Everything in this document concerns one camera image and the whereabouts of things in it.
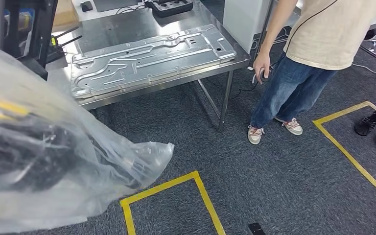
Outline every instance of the beige t-shirt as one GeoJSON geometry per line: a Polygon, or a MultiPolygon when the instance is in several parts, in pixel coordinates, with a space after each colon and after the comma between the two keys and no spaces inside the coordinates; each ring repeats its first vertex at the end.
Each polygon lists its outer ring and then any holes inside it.
{"type": "MultiPolygon", "coordinates": [[[[304,0],[301,17],[293,26],[289,40],[297,27],[332,2],[304,0]]],[[[375,16],[376,0],[338,0],[296,31],[286,56],[298,63],[321,69],[345,69],[351,66],[375,16]]]]}

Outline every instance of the stainless steel table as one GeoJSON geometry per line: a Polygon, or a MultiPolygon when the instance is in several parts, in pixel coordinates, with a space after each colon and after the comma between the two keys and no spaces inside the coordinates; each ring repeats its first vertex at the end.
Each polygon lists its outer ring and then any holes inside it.
{"type": "MultiPolygon", "coordinates": [[[[223,28],[222,24],[200,0],[194,0],[194,8],[192,11],[167,18],[156,18],[152,15],[150,9],[142,9],[135,12],[83,21],[80,28],[73,32],[73,37],[83,35],[83,38],[74,43],[75,48],[72,50],[68,48],[66,52],[69,54],[83,53],[155,36],[168,35],[208,24],[215,25],[228,42],[230,42],[236,51],[235,59],[227,63],[179,74],[149,84],[133,86],[90,98],[77,99],[76,101],[86,109],[94,109],[196,80],[217,114],[220,120],[218,129],[222,131],[233,80],[233,71],[248,66],[250,55],[223,28]],[[229,74],[225,87],[223,105],[220,111],[210,97],[207,89],[204,87],[204,84],[201,82],[201,79],[224,72],[229,72],[229,74]]],[[[64,74],[69,74],[68,68],[69,67],[63,68],[64,74]]],[[[60,71],[57,71],[57,69],[48,70],[48,81],[57,87],[64,90],[67,86],[70,87],[71,82],[69,79],[68,75],[64,77],[60,76],[60,71]]]]}

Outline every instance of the person's hand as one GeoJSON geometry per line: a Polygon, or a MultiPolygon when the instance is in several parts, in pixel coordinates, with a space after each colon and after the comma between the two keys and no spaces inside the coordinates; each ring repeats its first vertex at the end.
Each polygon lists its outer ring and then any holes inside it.
{"type": "Polygon", "coordinates": [[[264,78],[269,77],[270,68],[270,56],[269,52],[260,51],[256,60],[253,63],[254,72],[256,73],[257,81],[263,84],[260,74],[264,70],[264,78]]]}

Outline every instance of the clear plastic wrap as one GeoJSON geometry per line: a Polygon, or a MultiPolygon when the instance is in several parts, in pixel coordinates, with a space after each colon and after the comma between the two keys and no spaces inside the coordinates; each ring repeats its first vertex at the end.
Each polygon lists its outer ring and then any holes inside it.
{"type": "Polygon", "coordinates": [[[101,214],[152,184],[173,147],[130,142],[0,51],[0,233],[101,214]]]}

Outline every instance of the sneaker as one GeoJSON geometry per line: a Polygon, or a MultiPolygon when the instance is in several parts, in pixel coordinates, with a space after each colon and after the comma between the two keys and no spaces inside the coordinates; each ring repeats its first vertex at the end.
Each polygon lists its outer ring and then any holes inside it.
{"type": "Polygon", "coordinates": [[[296,118],[292,118],[291,121],[283,121],[277,117],[275,117],[275,119],[279,122],[282,122],[283,123],[282,126],[285,126],[286,129],[293,135],[300,136],[304,131],[302,127],[300,126],[300,124],[298,123],[298,121],[296,120],[296,118]]]}
{"type": "Polygon", "coordinates": [[[255,127],[249,126],[249,132],[247,136],[249,138],[250,143],[252,144],[259,144],[261,140],[261,136],[264,134],[263,128],[257,129],[255,127]]]}

